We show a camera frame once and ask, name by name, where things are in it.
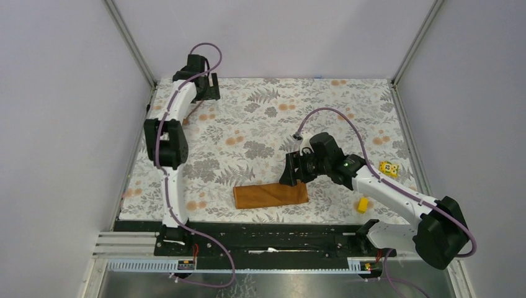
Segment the yellow block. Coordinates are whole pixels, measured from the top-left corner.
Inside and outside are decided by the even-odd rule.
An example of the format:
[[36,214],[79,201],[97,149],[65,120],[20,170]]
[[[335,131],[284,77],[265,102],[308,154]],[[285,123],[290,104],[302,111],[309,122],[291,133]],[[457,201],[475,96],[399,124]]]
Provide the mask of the yellow block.
[[364,214],[365,211],[367,211],[367,205],[369,204],[369,200],[366,197],[363,197],[360,199],[360,202],[358,203],[358,212],[361,214]]

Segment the gray wall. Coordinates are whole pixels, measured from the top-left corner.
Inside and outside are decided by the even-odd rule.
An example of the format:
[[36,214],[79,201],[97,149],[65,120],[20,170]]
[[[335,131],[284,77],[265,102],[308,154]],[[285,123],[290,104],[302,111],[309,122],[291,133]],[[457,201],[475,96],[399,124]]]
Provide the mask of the gray wall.
[[115,2],[157,79],[199,42],[222,77],[391,78],[433,0]]
[[478,241],[479,298],[526,292],[525,16],[525,1],[447,1],[400,84],[432,191]]
[[149,87],[102,1],[3,1],[0,28],[0,297],[71,298]]

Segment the table surface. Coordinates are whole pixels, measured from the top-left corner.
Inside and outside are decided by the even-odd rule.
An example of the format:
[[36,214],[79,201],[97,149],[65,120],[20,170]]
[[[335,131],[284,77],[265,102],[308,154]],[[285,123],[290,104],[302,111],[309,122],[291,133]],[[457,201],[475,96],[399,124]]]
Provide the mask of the table surface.
[[[356,206],[360,193],[338,186],[327,177],[309,184],[309,202],[238,210],[233,187],[276,183],[285,154],[298,150],[292,138],[309,112],[333,107],[358,127],[370,161],[399,165],[396,178],[415,188],[409,152],[402,136],[386,79],[220,79],[221,99],[205,101],[184,123],[190,153],[184,165],[184,199],[193,221],[363,224],[380,219],[392,224],[405,220],[369,198],[368,210]],[[161,80],[149,118],[161,115],[172,91],[170,79]],[[352,129],[333,112],[311,117],[304,133],[328,132],[344,153],[361,154]],[[123,194],[120,220],[162,220],[161,180],[146,154],[144,137]]]

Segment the small yellow object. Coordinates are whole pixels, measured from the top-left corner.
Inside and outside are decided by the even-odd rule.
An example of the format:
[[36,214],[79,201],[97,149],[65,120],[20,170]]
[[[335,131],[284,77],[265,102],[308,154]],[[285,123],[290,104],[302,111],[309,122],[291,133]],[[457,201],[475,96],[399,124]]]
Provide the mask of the small yellow object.
[[382,161],[380,163],[379,170],[387,176],[396,178],[398,177],[398,168],[399,166],[394,163],[390,163],[389,161]]
[[367,205],[369,204],[369,200],[366,197],[363,197],[360,199],[360,202],[358,203],[358,212],[361,214],[364,214],[365,211],[367,211]]

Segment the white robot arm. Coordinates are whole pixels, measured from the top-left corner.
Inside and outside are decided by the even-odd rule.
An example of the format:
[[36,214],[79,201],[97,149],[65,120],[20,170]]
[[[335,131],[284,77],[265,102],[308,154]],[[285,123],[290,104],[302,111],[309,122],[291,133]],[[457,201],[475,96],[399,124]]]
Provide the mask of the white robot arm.
[[[445,269],[468,242],[467,235],[459,227],[429,207],[442,209],[466,226],[455,200],[450,197],[437,200],[397,183],[368,167],[363,158],[343,154],[334,138],[326,132],[309,138],[308,143],[306,150],[303,141],[301,152],[287,153],[280,183],[294,186],[297,180],[308,183],[319,175],[327,175],[336,184],[373,197],[409,222],[407,225],[392,225],[379,220],[367,222],[359,233],[374,247],[415,252],[431,266]],[[385,181],[420,198],[420,201],[409,199]]]
[[170,105],[167,101],[163,107],[166,112],[161,139],[157,144],[159,119],[146,119],[144,124],[146,149],[148,158],[154,161],[155,149],[159,145],[159,180],[164,181],[164,173],[168,175],[168,183],[161,183],[161,195],[164,204],[163,225],[177,228],[179,224],[169,213],[168,203],[174,215],[183,224],[188,221],[188,214],[184,206],[182,170],[188,158],[188,143],[182,130],[182,121],[187,114],[190,103],[199,100],[219,99],[217,74],[212,73],[212,81],[208,76],[199,76],[192,81],[185,81],[205,71],[208,61],[205,57],[195,54],[188,55],[187,65],[173,77],[170,98],[177,98]]

